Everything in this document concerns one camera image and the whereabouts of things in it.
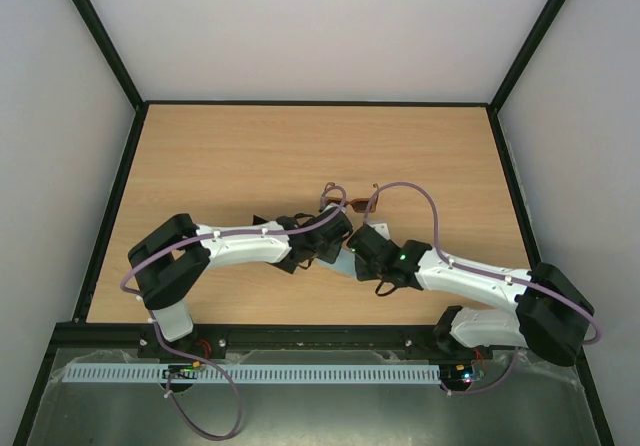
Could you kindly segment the brown translucent sunglasses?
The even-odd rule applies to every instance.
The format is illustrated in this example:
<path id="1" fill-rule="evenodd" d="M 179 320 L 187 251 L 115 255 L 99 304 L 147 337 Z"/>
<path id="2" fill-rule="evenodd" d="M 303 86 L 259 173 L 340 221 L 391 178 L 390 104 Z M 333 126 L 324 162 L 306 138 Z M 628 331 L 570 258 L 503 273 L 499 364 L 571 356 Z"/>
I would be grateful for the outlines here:
<path id="1" fill-rule="evenodd" d="M 328 182 L 325 185 L 323 195 L 320 199 L 319 210 L 323 211 L 328 205 L 339 205 L 342 201 L 340 196 L 329 196 L 328 192 L 334 188 L 336 184 L 334 182 Z M 352 198 L 345 200 L 345 206 L 350 207 L 355 213 L 364 214 L 369 204 L 370 197 Z M 374 213 L 377 209 L 379 198 L 376 198 L 372 203 L 369 212 Z"/>

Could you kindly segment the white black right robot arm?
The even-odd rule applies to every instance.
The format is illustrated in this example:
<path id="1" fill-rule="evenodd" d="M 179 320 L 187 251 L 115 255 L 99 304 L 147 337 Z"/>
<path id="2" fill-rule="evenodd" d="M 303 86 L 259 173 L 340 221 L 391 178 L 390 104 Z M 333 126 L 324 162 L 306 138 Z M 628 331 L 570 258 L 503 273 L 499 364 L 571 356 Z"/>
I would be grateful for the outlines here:
<path id="1" fill-rule="evenodd" d="M 557 267 L 540 263 L 531 270 L 506 269 L 467 262 L 408 240 L 398 246 L 384 237 L 351 238 L 356 272 L 395 290 L 444 291 L 489 307 L 460 309 L 451 324 L 436 333 L 436 345 L 455 358 L 480 345 L 526 347 L 557 366 L 576 359 L 594 308 Z"/>

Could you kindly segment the light blue cleaning cloth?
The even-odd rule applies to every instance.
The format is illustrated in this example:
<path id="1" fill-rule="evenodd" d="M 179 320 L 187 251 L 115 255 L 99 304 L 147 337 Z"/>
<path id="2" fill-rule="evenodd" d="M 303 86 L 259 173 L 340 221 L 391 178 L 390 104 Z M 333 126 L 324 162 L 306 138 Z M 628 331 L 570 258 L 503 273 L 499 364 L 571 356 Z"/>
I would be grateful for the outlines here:
<path id="1" fill-rule="evenodd" d="M 372 226 L 385 240 L 389 240 L 391 238 L 389 227 L 386 222 L 374 221 L 370 223 L 370 226 Z M 334 263 L 328 263 L 320 259 L 316 259 L 314 263 L 350 278 L 357 278 L 356 258 L 354 253 L 347 249 L 340 250 L 340 253 Z"/>

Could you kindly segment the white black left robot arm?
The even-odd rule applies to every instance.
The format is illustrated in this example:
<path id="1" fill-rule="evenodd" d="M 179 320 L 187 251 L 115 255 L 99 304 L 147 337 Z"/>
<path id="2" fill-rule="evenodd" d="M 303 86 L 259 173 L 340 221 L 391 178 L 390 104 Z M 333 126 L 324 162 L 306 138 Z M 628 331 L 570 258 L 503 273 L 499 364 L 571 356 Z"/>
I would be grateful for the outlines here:
<path id="1" fill-rule="evenodd" d="M 177 214 L 128 252 L 131 271 L 121 289 L 140 296 L 163 339 L 175 342 L 193 332 L 185 297 L 204 271 L 260 262 L 292 274 L 314 260 L 333 264 L 352 232 L 339 207 L 317 216 L 256 217 L 243 227 L 198 225 Z"/>

